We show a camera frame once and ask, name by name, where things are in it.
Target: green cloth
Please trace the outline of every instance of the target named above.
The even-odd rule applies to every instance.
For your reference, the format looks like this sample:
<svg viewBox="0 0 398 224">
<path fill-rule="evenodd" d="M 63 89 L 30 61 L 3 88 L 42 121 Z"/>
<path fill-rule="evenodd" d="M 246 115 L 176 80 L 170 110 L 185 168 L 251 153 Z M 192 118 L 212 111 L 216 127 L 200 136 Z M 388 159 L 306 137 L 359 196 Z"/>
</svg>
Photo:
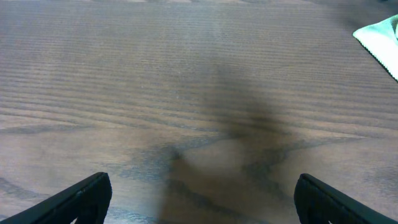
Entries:
<svg viewBox="0 0 398 224">
<path fill-rule="evenodd" d="M 398 81 L 398 15 L 363 27 L 354 32 L 354 37 Z"/>
</svg>

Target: light green towel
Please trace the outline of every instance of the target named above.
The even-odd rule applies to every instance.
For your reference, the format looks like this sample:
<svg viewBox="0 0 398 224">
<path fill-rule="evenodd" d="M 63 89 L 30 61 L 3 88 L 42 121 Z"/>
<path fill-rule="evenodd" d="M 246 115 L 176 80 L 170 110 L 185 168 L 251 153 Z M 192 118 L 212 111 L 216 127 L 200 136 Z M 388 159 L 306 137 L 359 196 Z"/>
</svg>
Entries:
<svg viewBox="0 0 398 224">
<path fill-rule="evenodd" d="M 398 15 L 385 21 L 363 27 L 354 37 L 398 81 Z"/>
</svg>

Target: dark wood tabletop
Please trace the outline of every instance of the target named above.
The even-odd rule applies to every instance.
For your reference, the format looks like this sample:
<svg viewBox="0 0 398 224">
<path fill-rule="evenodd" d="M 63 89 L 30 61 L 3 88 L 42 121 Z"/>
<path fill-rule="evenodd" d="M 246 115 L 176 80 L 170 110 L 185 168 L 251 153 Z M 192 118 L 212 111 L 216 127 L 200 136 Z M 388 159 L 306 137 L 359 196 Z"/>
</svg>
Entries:
<svg viewBox="0 0 398 224">
<path fill-rule="evenodd" d="M 0 220 L 95 172 L 106 223 L 298 223 L 309 173 L 398 220 L 396 2 L 0 1 Z"/>
</svg>

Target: wooden surface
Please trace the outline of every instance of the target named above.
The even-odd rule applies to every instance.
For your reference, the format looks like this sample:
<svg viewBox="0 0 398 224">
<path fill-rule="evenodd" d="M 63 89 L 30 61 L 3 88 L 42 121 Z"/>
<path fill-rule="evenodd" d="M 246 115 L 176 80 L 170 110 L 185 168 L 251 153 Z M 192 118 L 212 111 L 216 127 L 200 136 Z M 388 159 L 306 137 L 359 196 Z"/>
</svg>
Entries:
<svg viewBox="0 0 398 224">
<path fill-rule="evenodd" d="M 393 10 L 321 3 L 0 1 L 0 219 L 103 171 L 106 223 L 298 223 L 303 172 L 398 220 L 398 84 L 351 35 Z"/>
</svg>

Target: wooden table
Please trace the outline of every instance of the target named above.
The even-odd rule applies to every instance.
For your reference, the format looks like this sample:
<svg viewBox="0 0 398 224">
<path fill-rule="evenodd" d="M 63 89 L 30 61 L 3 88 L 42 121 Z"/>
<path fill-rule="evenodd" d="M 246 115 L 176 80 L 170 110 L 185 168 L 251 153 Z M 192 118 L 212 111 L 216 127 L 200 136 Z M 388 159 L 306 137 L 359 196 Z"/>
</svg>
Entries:
<svg viewBox="0 0 398 224">
<path fill-rule="evenodd" d="M 391 12 L 0 1 L 0 219 L 99 171 L 106 223 L 298 223 L 304 172 L 398 219 L 398 84 L 351 35 Z"/>
</svg>

